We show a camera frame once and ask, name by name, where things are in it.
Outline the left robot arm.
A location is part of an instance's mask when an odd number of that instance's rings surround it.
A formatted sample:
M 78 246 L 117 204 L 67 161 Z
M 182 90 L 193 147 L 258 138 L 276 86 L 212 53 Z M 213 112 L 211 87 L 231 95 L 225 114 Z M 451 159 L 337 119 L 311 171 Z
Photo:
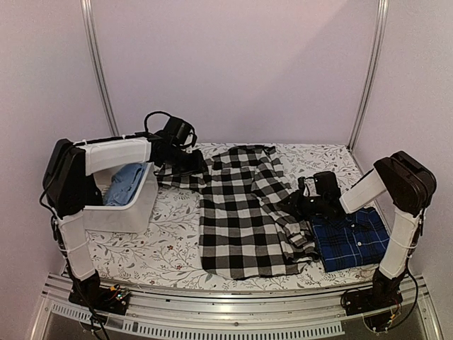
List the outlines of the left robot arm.
M 72 142 L 56 142 L 43 179 L 44 207 L 57 221 L 69 271 L 83 281 L 78 296 L 89 307 L 100 307 L 105 292 L 93 281 L 96 274 L 86 244 L 86 230 L 102 225 L 107 214 L 121 217 L 120 210 L 104 205 L 94 175 L 128 164 L 169 165 L 182 175 L 198 174 L 206 163 L 201 151 L 187 152 L 197 141 L 195 128 L 173 115 L 165 127 L 151 133 L 148 129 L 133 135 Z

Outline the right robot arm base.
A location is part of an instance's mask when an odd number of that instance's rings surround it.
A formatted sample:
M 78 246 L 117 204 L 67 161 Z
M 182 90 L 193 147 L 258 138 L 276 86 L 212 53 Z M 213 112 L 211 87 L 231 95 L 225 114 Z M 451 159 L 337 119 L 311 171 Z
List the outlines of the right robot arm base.
M 346 290 L 341 295 L 340 305 L 347 316 L 374 312 L 363 319 L 365 326 L 375 333 L 387 332 L 401 311 L 401 280 L 378 275 L 372 280 L 371 288 Z

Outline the black white checkered shirt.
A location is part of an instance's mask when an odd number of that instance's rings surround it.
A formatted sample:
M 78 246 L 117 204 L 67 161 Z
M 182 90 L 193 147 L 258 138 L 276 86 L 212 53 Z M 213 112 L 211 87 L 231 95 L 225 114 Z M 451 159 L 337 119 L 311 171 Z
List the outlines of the black white checkered shirt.
M 202 269 L 232 280 L 294 275 L 320 256 L 308 222 L 280 207 L 290 184 L 275 147 L 240 145 L 216 154 L 201 174 L 171 167 L 157 178 L 199 195 Z

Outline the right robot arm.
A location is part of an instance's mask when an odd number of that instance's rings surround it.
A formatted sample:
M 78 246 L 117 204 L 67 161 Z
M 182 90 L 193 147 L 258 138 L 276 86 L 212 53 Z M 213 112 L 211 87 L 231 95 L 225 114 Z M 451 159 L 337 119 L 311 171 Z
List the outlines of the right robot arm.
M 311 178 L 315 195 L 301 177 L 285 210 L 311 224 L 325 272 L 375 265 L 387 281 L 403 276 L 437 189 L 435 175 L 397 151 L 376 160 L 345 191 L 332 171 Z

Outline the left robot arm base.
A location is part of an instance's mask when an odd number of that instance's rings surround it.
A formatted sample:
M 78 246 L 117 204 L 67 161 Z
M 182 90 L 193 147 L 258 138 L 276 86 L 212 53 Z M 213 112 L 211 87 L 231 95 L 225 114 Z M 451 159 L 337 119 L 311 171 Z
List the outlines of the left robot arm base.
M 86 280 L 73 280 L 69 301 L 93 310 L 126 315 L 130 301 L 130 290 L 121 288 L 118 284 L 108 288 L 101 287 L 100 278 L 94 275 Z

